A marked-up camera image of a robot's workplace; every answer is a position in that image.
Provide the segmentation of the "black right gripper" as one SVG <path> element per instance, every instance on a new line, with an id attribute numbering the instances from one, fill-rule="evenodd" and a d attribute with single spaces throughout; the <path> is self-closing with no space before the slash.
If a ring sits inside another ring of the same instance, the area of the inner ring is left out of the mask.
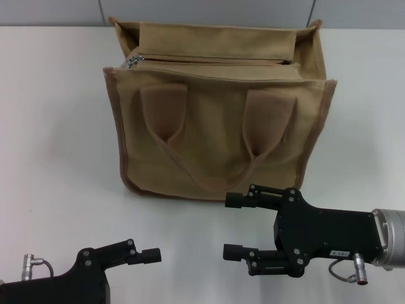
<path id="1" fill-rule="evenodd" d="M 251 184 L 247 194 L 228 192 L 225 207 L 277 210 L 274 231 L 280 251 L 223 246 L 223 259 L 244 260 L 250 276 L 301 277 L 314 258 L 351 260 L 358 253 L 364 262 L 371 263 L 382 251 L 371 212 L 317 208 L 307 203 L 298 189 Z"/>

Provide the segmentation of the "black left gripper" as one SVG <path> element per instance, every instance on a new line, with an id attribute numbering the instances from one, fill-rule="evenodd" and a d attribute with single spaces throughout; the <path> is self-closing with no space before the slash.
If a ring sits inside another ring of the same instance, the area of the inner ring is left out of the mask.
<path id="1" fill-rule="evenodd" d="M 26 254 L 21 281 L 0 285 L 0 304 L 110 304 L 106 269 L 161 261 L 159 248 L 137 251 L 134 240 L 128 239 L 97 249 L 85 248 L 68 272 L 33 279 L 34 267 L 46 262 Z"/>

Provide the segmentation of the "khaki canvas food bag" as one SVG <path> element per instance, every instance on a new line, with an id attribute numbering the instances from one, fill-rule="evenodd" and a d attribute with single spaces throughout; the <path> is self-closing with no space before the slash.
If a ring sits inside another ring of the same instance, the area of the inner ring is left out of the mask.
<path id="1" fill-rule="evenodd" d="M 222 200 L 301 187 L 336 81 L 320 20 L 306 28 L 112 19 L 132 68 L 106 67 L 120 175 L 138 193 Z"/>

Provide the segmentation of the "silver metal zipper pull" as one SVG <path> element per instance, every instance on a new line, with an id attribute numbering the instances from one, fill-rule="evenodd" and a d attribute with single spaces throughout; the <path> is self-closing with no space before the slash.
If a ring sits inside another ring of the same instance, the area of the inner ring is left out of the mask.
<path id="1" fill-rule="evenodd" d="M 126 59 L 126 62 L 123 64 L 125 68 L 132 68 L 134 65 L 137 65 L 138 62 L 144 61 L 145 58 L 142 55 L 131 56 Z"/>

